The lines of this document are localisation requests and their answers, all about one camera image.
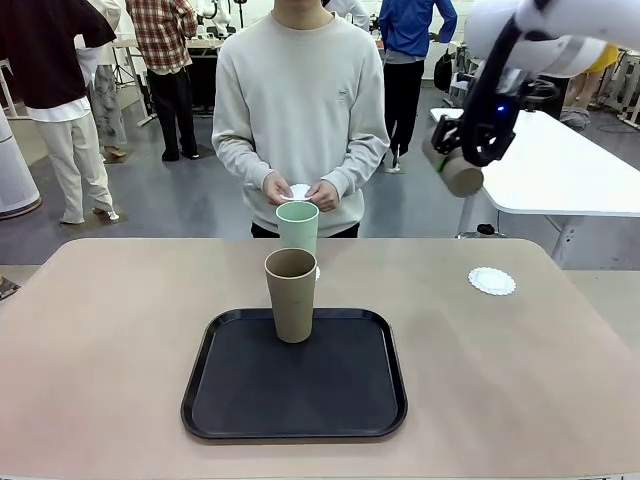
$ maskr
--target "tabletop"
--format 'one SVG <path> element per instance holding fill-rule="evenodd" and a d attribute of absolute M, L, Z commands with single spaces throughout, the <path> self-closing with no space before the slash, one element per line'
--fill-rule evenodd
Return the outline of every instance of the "tabletop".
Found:
<path fill-rule="evenodd" d="M 317 307 L 391 325 L 409 412 L 376 442 L 207 444 L 180 403 L 206 326 L 269 305 L 276 241 L 66 244 L 0 310 L 0 476 L 586 477 L 640 471 L 640 367 L 524 240 L 320 240 Z M 467 281 L 489 265 L 518 284 Z"/>
<path fill-rule="evenodd" d="M 434 108 L 432 118 L 461 109 Z M 508 213 L 640 217 L 640 172 L 544 112 L 521 111 L 484 190 Z"/>

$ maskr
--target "cup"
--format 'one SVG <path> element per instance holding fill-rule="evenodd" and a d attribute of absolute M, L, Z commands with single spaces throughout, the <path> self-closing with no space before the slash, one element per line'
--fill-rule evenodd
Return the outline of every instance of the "cup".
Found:
<path fill-rule="evenodd" d="M 320 210 L 311 202 L 287 202 L 276 210 L 283 248 L 301 248 L 316 254 Z"/>
<path fill-rule="evenodd" d="M 316 257 L 300 248 L 284 248 L 267 257 L 264 269 L 278 338 L 287 343 L 311 335 Z"/>
<path fill-rule="evenodd" d="M 431 144 L 433 130 L 427 133 L 422 151 L 433 165 L 447 189 L 456 197 L 469 197 L 478 192 L 484 183 L 482 170 L 464 159 L 461 148 L 449 155 L 437 152 Z"/>

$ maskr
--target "hand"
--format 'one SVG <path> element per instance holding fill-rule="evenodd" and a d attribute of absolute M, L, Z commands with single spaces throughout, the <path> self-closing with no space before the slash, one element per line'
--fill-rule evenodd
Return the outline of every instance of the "hand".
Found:
<path fill-rule="evenodd" d="M 287 200 L 282 198 L 282 195 L 289 198 L 293 197 L 289 184 L 278 172 L 271 172 L 267 175 L 262 183 L 262 191 L 269 199 L 269 203 L 276 207 L 287 203 Z"/>
<path fill-rule="evenodd" d="M 335 210 L 340 203 L 338 191 L 328 180 L 320 180 L 307 192 L 306 197 L 321 212 L 330 212 Z"/>

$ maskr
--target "gray floor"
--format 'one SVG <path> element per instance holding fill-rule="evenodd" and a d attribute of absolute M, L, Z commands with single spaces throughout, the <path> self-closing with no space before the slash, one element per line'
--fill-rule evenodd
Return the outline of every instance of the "gray floor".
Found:
<path fill-rule="evenodd" d="M 419 145 L 428 112 L 441 106 L 441 95 L 424 89 L 405 175 L 376 173 L 365 187 L 364 237 L 452 237 L 462 208 L 430 169 Z M 249 237 L 250 215 L 242 203 L 240 183 L 214 156 L 175 164 L 160 161 L 162 137 L 157 121 L 138 128 L 133 106 L 125 120 L 130 152 L 122 165 L 107 166 L 112 193 L 128 220 L 82 234 L 86 237 Z M 210 119 L 196 119 L 198 142 L 209 146 Z M 632 131 L 613 116 L 594 114 L 586 135 L 630 164 L 640 167 L 638 133 L 603 133 L 598 126 Z M 37 211 L 0 223 L 0 264 L 42 264 L 65 242 L 80 235 L 58 225 L 62 193 L 49 162 L 32 166 L 44 204 Z M 503 233 L 528 238 L 550 250 L 557 232 L 543 217 L 502 214 Z M 573 269 L 640 269 L 637 245 L 640 219 L 590 218 L 579 231 L 566 267 Z"/>

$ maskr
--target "person in blue shirt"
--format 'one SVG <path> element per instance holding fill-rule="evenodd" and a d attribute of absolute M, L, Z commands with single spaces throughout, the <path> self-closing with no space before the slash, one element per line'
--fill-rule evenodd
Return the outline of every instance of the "person in blue shirt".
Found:
<path fill-rule="evenodd" d="M 444 19 L 438 34 L 429 33 L 434 4 Z M 458 15 L 451 0 L 382 2 L 380 33 L 385 49 L 385 121 L 393 154 L 393 166 L 387 169 L 389 173 L 400 173 L 398 159 L 409 149 L 429 40 L 449 43 L 457 23 Z"/>

